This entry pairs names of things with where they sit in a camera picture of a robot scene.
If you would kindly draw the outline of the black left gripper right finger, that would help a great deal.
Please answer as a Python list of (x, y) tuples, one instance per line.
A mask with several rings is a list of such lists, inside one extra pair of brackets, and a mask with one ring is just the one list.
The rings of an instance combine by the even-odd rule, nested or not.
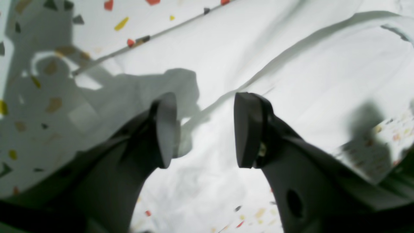
[(285, 233), (413, 232), (413, 158), (372, 184), (302, 139), (254, 93), (235, 94), (234, 134), (238, 166), (263, 172)]

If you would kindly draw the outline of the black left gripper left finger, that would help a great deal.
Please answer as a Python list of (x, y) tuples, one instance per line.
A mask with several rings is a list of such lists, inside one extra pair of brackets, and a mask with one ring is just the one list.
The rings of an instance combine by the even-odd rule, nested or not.
[(165, 93), (105, 142), (24, 192), (1, 200), (1, 225), (24, 233), (127, 233), (146, 179), (178, 141), (177, 99)]

